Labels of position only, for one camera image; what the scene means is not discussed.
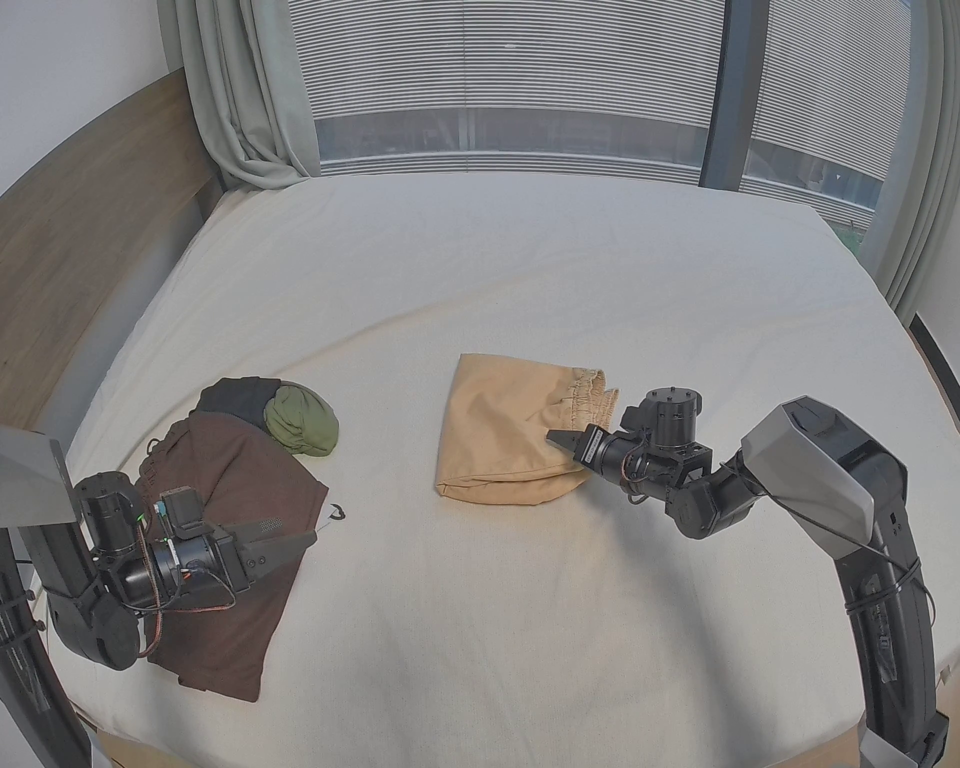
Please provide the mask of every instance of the clothing tag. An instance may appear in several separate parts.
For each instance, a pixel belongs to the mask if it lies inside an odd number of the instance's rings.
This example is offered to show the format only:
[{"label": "clothing tag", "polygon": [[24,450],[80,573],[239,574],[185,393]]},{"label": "clothing tag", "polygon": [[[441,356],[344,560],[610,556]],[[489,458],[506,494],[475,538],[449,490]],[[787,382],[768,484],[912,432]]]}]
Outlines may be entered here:
[{"label": "clothing tag", "polygon": [[320,524],[317,526],[317,530],[320,531],[329,525],[335,520],[346,519],[347,513],[344,512],[344,508],[339,504],[333,504],[329,501],[329,494],[327,499],[324,500],[324,505],[320,508]]}]

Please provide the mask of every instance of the headboard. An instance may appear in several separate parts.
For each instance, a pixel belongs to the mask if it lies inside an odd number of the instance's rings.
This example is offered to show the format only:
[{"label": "headboard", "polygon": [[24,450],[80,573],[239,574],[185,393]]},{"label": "headboard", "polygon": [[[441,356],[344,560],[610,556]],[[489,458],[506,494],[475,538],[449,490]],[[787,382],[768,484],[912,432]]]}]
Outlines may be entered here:
[{"label": "headboard", "polygon": [[36,427],[98,311],[214,179],[181,69],[88,123],[0,197],[0,423]]}]

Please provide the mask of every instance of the curtain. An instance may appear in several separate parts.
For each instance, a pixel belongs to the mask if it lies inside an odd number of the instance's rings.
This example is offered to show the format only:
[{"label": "curtain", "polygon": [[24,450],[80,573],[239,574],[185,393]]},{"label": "curtain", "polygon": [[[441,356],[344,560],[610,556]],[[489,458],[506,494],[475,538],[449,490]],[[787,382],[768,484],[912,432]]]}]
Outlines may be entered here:
[{"label": "curtain", "polygon": [[177,0],[201,138],[228,186],[280,189],[320,175],[320,151],[285,0]]},{"label": "curtain", "polygon": [[860,261],[910,325],[960,189],[960,3],[910,4],[910,84],[890,171]]}]

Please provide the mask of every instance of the white bed sheet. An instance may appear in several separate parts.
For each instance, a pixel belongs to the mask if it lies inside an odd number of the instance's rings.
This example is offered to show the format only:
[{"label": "white bed sheet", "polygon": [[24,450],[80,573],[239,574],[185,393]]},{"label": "white bed sheet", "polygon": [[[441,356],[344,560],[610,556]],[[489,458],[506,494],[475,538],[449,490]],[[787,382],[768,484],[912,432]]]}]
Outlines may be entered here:
[{"label": "white bed sheet", "polygon": [[648,389],[695,387],[698,438],[723,459],[793,396],[842,409],[909,467],[938,661],[960,647],[960,439],[812,209],[635,180],[353,177],[227,198],[68,456],[75,480],[135,475],[223,375],[298,380],[333,405],[340,444],[304,464],[348,517],[303,561],[260,700],[145,662],[113,672],[52,636],[71,698],[202,768],[746,768],[856,721],[832,562],[771,503],[692,541],[598,478],[536,508],[437,496],[467,351],[602,368],[617,418]]}]

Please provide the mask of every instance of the green garment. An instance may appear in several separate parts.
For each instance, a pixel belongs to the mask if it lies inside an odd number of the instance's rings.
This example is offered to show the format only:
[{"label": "green garment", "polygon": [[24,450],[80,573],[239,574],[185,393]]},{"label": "green garment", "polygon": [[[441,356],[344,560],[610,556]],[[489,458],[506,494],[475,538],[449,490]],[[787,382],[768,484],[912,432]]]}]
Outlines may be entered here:
[{"label": "green garment", "polygon": [[340,424],[324,399],[299,384],[284,384],[263,409],[274,439],[290,453],[327,456],[337,444]]}]

